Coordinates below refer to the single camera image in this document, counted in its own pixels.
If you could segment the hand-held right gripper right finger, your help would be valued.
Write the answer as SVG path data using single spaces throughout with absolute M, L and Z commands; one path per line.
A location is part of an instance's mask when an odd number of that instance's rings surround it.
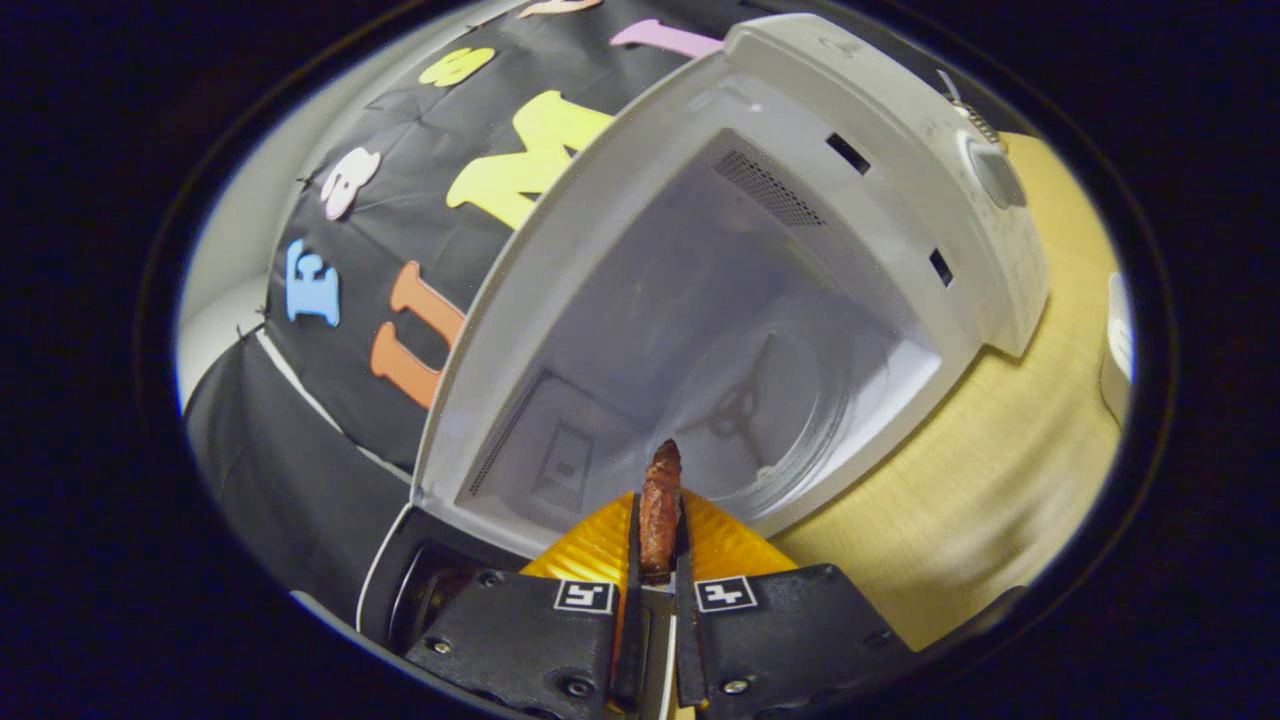
M 699 714 L 818 714 L 915 652 L 836 565 L 801 566 L 694 492 L 677 543 L 678 700 Z

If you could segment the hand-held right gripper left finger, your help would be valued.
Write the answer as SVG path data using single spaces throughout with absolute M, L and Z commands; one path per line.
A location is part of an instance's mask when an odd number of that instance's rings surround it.
M 645 653 L 636 523 L 637 496 L 621 495 L 524 569 L 465 573 L 407 661 L 506 712 L 632 712 Z

